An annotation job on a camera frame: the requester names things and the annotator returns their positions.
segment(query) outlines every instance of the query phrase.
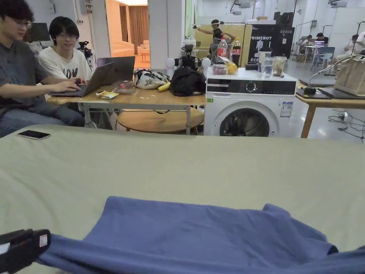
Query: sofa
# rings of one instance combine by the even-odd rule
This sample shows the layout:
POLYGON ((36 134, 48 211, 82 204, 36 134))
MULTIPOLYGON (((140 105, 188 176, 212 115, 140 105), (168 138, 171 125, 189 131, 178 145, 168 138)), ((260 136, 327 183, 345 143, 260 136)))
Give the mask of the sofa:
POLYGON ((112 57, 134 56, 134 45, 125 41, 112 42, 110 50, 112 57))

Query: washing machine door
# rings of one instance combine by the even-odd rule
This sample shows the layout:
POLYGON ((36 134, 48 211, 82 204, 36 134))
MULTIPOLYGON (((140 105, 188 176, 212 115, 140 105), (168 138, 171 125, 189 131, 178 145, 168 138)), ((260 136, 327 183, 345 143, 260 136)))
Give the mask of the washing machine door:
POLYGON ((237 100, 219 113, 213 131, 216 136, 272 137, 278 135, 278 120, 259 101, 237 100))

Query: blue chair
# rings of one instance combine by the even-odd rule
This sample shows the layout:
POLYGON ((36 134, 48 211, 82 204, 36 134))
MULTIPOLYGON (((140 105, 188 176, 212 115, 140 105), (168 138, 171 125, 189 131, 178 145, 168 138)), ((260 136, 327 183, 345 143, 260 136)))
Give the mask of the blue chair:
POLYGON ((328 63, 328 61, 333 59, 333 55, 335 53, 334 47, 320 47, 317 50, 316 55, 313 57, 311 70, 315 65, 319 65, 322 62, 322 67, 324 67, 324 63, 328 63))

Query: black backpack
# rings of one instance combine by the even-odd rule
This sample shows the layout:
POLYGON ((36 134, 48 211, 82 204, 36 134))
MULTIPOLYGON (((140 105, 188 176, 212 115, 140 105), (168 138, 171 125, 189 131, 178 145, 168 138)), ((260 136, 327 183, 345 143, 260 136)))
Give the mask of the black backpack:
POLYGON ((175 96, 192 96, 205 94, 204 74, 191 68, 178 68, 171 79, 171 92, 175 96))

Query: electrical box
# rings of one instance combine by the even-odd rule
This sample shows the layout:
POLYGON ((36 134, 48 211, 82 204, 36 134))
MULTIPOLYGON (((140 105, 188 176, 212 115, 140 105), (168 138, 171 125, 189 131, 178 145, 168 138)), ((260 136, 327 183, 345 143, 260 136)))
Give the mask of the electrical box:
POLYGON ((317 20, 312 20, 311 28, 315 28, 317 26, 317 20))

